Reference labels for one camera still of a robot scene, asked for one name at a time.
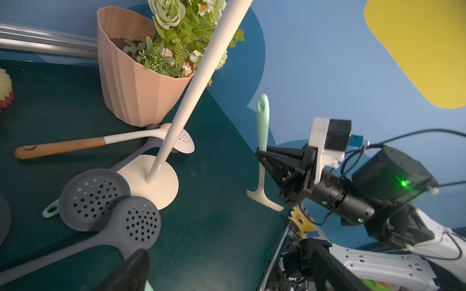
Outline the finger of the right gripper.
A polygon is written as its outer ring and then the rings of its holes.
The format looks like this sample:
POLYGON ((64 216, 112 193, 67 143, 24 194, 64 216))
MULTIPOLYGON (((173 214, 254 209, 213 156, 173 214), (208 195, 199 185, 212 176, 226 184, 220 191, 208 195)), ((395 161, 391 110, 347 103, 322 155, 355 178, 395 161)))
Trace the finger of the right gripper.
POLYGON ((274 161, 260 161, 260 164, 270 174, 279 188, 284 188, 290 183, 291 172, 288 167, 274 161))
POLYGON ((304 148, 295 149, 268 146, 266 150, 257 149, 254 156, 258 161, 266 160, 280 164, 300 164, 304 154, 304 148))

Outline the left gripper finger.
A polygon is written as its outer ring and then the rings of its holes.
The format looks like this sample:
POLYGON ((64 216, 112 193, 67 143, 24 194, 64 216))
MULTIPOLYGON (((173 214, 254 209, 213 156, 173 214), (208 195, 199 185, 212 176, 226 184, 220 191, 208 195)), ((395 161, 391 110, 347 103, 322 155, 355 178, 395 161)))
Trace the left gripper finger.
POLYGON ((148 251, 139 249, 95 288, 95 291, 150 291, 148 251))

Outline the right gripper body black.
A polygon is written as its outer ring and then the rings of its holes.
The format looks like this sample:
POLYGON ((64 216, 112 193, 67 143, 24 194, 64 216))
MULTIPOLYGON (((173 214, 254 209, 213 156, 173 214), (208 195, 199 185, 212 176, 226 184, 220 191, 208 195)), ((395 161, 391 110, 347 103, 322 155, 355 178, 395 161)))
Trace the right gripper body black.
POLYGON ((286 172, 281 177, 282 185, 279 198, 287 206, 296 206, 308 198, 316 178, 317 154, 316 147, 304 145, 301 149, 278 147, 285 157, 286 172))

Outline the cream skimmer mint handle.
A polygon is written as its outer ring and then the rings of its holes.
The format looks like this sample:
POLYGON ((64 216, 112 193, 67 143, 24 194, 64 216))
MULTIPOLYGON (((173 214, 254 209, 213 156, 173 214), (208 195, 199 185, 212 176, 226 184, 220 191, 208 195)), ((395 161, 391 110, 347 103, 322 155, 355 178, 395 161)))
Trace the cream skimmer mint handle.
MULTIPOLYGON (((257 101, 257 136, 258 136, 258 153, 263 154, 267 151, 269 132, 269 100, 266 94, 261 94, 257 101)), ((276 212, 281 212, 283 207, 271 201, 265 193, 265 173, 266 168, 261 162, 259 156, 258 186, 255 191, 247 190, 247 196, 276 212)))

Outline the grey skimmer mint handle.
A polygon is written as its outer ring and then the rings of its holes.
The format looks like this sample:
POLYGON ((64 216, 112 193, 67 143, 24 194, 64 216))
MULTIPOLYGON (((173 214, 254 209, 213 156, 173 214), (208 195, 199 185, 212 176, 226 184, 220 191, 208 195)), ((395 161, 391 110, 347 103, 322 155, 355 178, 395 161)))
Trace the grey skimmer mint handle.
POLYGON ((124 259, 128 259, 139 249, 150 249, 160 235, 160 230, 161 216, 157 207, 144 197, 131 196, 116 205, 108 223, 98 234, 1 272, 1 285, 96 246, 115 247, 124 259))
POLYGON ((97 232, 108 222, 116 205, 131 196, 127 180, 118 173, 152 148, 161 147, 162 139, 149 137, 141 148, 110 169, 93 169, 70 180, 60 198, 42 211, 44 218, 60 215, 70 228, 97 232))

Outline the cream utensil rack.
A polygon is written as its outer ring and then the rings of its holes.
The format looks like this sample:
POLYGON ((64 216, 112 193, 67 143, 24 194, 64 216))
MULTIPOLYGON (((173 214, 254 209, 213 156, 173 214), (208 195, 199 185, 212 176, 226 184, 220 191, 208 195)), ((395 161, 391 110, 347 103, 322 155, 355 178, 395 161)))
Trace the cream utensil rack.
POLYGON ((178 176, 166 160, 172 150, 183 154, 194 152, 194 142, 184 126, 251 4, 251 1, 228 1, 157 155, 144 153, 118 171, 127 180, 133 196, 144 197, 159 209, 166 208, 175 200, 179 189, 178 176))

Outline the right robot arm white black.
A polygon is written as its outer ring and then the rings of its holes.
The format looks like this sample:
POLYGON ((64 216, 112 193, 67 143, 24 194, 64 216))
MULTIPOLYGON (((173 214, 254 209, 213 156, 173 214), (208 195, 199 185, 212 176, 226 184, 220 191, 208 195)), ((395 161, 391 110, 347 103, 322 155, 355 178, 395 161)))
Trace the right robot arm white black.
POLYGON ((367 234, 394 249, 433 263, 441 286, 466 283, 466 241, 435 223, 413 204, 439 189, 433 175, 417 160, 384 144, 355 171, 336 177, 317 167, 317 150, 269 147, 255 157, 281 190, 280 199, 296 206, 309 199, 341 218, 344 226, 365 227, 367 234))

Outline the pink pot with flowers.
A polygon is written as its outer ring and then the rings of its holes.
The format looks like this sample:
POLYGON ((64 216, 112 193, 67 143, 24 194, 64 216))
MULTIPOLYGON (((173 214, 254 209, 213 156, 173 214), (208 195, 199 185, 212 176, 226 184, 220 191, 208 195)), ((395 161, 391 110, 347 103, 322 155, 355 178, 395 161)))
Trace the pink pot with flowers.
POLYGON ((131 126, 161 122, 180 99, 226 1, 149 1, 152 16, 97 11, 98 63, 106 107, 131 126))

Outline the yellow smiley sponge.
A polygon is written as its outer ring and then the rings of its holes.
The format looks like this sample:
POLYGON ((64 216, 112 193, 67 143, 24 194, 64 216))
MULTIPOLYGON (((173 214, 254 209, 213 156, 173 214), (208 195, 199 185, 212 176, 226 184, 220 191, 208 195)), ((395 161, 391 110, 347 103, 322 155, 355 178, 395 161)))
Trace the yellow smiley sponge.
POLYGON ((8 108, 12 105, 15 94, 13 91, 13 85, 10 75, 6 72, 5 69, 0 69, 0 106, 1 110, 8 108))

